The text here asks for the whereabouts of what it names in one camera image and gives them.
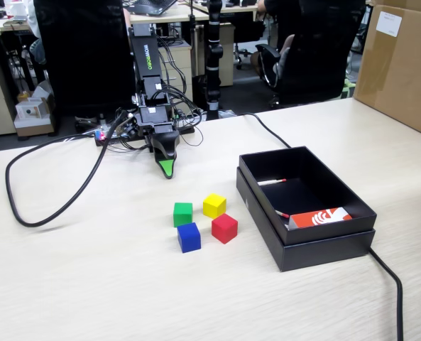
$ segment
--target power cord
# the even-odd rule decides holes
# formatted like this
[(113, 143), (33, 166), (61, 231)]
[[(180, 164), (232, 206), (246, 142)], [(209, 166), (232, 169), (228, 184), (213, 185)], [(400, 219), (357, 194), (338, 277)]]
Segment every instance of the power cord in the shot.
[[(286, 147), (291, 148), (289, 144), (287, 144), (282, 138), (280, 138), (277, 134), (275, 134), (273, 131), (271, 131), (258, 117), (258, 115), (253, 114), (251, 112), (245, 112), (240, 116), (253, 116), (255, 117), (258, 122), (274, 137), (276, 137), (278, 140), (280, 140)], [(369, 253), (373, 258), (383, 267), (385, 271), (387, 271), (387, 274), (389, 274), (393, 280), (396, 282), (396, 288), (397, 288), (397, 299), (396, 299), (396, 335), (398, 341), (403, 341), (403, 285), (401, 283), (401, 280), (398, 276), (383, 262), (383, 260), (377, 255), (377, 253), (374, 252), (372, 248), (369, 248)]]
[[(112, 136), (114, 131), (116, 130), (116, 127), (118, 125), (120, 125), (120, 123), (124, 120), (124, 116), (123, 115), (119, 115), (116, 120), (114, 121), (114, 123), (111, 125), (111, 128), (109, 129), (107, 136)], [(97, 162), (95, 163), (95, 166), (93, 167), (93, 169), (90, 171), (89, 176), (87, 177), (87, 179), (85, 180), (85, 182), (82, 184), (81, 188), (75, 193), (75, 195), (73, 195), (71, 197), (70, 200), (68, 200), (67, 203), (65, 203), (65, 205), (63, 205), (57, 212), (55, 212), (54, 214), (52, 214), (51, 216), (49, 216), (48, 218), (41, 220), (39, 222), (26, 222), (24, 221), (21, 216), (18, 213), (18, 209), (16, 208), (16, 204), (14, 202), (14, 198), (13, 198), (13, 193), (11, 192), (11, 186), (10, 186), (10, 169), (12, 167), (12, 165), (19, 160), (20, 158), (34, 152), (37, 151), (38, 149), (42, 149), (43, 147), (49, 146), (50, 144), (55, 144), (57, 142), (61, 142), (67, 139), (83, 139), (83, 138), (94, 138), (92, 135), (71, 135), (71, 136), (65, 136), (65, 137), (61, 137), (59, 139), (55, 139), (49, 142), (46, 142), (45, 144), (41, 144), (39, 146), (36, 146), (35, 148), (29, 149), (28, 151), (25, 151), (24, 153), (19, 154), (17, 157), (15, 157), (12, 161), (10, 161), (10, 163), (7, 165), (6, 170), (5, 170), (5, 185), (6, 185), (6, 192), (8, 194), (9, 197), (9, 201), (10, 201), (10, 206), (11, 206), (11, 210), (13, 211), (13, 215), (16, 218), (16, 220), (18, 220), (18, 222), (20, 224), (22, 224), (25, 227), (39, 227), (42, 226), (44, 224), (49, 223), (50, 221), (54, 220), (55, 218), (57, 218), (59, 215), (61, 215), (69, 206), (71, 206), (71, 204), (82, 194), (82, 192), (84, 192), (85, 188), (87, 187), (87, 185), (89, 185), (90, 180), (94, 177), (95, 173), (97, 172), (97, 169), (100, 165), (100, 163), (103, 160), (103, 156), (106, 153), (106, 150), (108, 148), (109, 142), (111, 141), (111, 139), (108, 137), (105, 141), (104, 141), (104, 145), (102, 148), (102, 151), (99, 154), (99, 157), (97, 159)]]

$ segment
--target keyboard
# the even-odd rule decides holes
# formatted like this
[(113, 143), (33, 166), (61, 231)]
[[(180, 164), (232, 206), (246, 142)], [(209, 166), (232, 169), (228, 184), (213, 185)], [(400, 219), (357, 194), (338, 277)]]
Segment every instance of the keyboard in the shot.
[(130, 1), (128, 11), (134, 14), (147, 14), (160, 16), (169, 9), (177, 0), (133, 0)]

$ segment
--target black pole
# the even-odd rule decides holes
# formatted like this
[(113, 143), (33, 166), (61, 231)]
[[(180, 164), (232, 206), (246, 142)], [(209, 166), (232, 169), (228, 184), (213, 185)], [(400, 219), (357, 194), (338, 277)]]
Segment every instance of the black pole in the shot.
[(191, 42), (191, 51), (192, 51), (192, 58), (191, 58), (191, 77), (194, 77), (196, 75), (196, 59), (195, 59), (195, 53), (196, 53), (196, 42), (195, 42), (195, 31), (196, 31), (196, 17), (193, 14), (193, 0), (190, 0), (190, 8), (191, 8), (191, 14), (190, 17), (190, 42)]
[(218, 119), (219, 98), (219, 60), (223, 57), (223, 47), (219, 42), (219, 15), (222, 11), (222, 0), (208, 0), (209, 11), (209, 46), (207, 49), (207, 120)]

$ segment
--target black chair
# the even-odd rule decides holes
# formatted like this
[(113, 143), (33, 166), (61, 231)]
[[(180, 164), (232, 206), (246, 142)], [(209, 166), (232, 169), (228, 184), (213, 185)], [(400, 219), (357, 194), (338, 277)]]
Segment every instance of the black chair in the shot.
[(234, 30), (234, 42), (235, 42), (235, 49), (234, 55), (237, 59), (237, 69), (241, 69), (242, 59), (241, 55), (247, 58), (251, 55), (251, 52), (248, 52), (247, 49), (239, 49), (239, 43), (248, 43), (250, 41), (258, 41), (263, 37), (264, 31), (266, 27), (264, 25), (264, 21), (253, 21), (252, 13), (248, 13), (249, 20), (240, 20), (240, 21), (233, 21), (231, 22), (235, 26)]
[[(263, 80), (278, 98), (274, 104), (322, 102), (338, 97), (344, 87), (347, 56), (361, 20), (365, 0), (300, 0), (302, 15), (282, 65), (274, 48), (257, 45)], [(283, 73), (274, 72), (277, 66)]]
[(264, 22), (256, 20), (253, 21), (252, 12), (241, 12), (241, 13), (222, 13), (221, 21), (231, 23), (234, 27), (234, 56), (237, 59), (237, 69), (241, 69), (243, 55), (245, 58), (252, 53), (248, 52), (247, 49), (239, 49), (239, 43), (247, 43), (250, 41), (258, 41), (262, 38), (266, 27)]
[(133, 59), (121, 0), (34, 0), (55, 113), (100, 117), (132, 108)]

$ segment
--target white label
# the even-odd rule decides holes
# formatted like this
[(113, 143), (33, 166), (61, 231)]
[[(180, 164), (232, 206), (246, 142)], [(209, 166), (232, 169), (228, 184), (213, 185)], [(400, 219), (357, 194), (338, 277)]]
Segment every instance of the white label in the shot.
[(403, 18), (394, 14), (381, 12), (376, 30), (389, 36), (396, 37)]

